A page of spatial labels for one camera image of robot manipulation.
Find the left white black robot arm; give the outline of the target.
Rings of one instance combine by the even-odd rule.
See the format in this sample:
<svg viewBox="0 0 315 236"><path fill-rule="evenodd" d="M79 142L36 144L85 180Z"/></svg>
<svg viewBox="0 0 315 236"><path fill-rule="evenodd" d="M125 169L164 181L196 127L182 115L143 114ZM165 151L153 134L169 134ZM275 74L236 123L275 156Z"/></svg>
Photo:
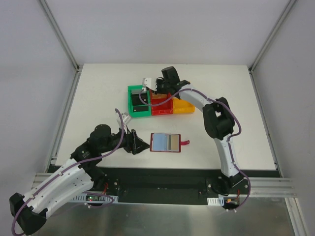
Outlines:
<svg viewBox="0 0 315 236"><path fill-rule="evenodd" d="M32 235L46 223L48 217L77 194L90 189L101 190L105 174L97 164L102 160L102 154L109 156L123 148L136 155L149 147L134 129L119 129L117 134L112 134L108 125L98 125L89 138L45 181L28 193L15 193L9 198L14 217L12 234L16 235L15 225L18 224L22 234Z"/></svg>

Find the red leather card holder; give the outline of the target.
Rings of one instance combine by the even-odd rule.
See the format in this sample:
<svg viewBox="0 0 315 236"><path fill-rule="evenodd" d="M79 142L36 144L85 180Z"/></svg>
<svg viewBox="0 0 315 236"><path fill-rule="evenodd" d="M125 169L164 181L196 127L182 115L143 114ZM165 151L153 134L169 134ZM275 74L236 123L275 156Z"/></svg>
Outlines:
<svg viewBox="0 0 315 236"><path fill-rule="evenodd" d="M151 152L170 152L168 151L168 135L170 133L152 133L150 137L150 151ZM171 153L180 153L182 146L190 144L190 140L182 141L180 135L180 149L178 152Z"/></svg>

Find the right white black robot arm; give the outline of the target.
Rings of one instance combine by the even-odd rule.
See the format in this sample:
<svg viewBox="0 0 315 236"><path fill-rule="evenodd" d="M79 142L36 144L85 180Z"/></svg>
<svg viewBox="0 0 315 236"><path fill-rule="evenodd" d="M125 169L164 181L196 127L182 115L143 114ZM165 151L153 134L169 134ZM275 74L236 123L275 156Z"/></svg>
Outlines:
<svg viewBox="0 0 315 236"><path fill-rule="evenodd" d="M186 80L180 80L175 67L164 68L162 77L156 80L156 93L170 94L199 109L203 114L204 128L214 139L220 158L221 177L212 184L218 194L227 196L239 188L244 175L236 161L233 137L240 135L242 129L224 98L212 99L198 91Z"/></svg>

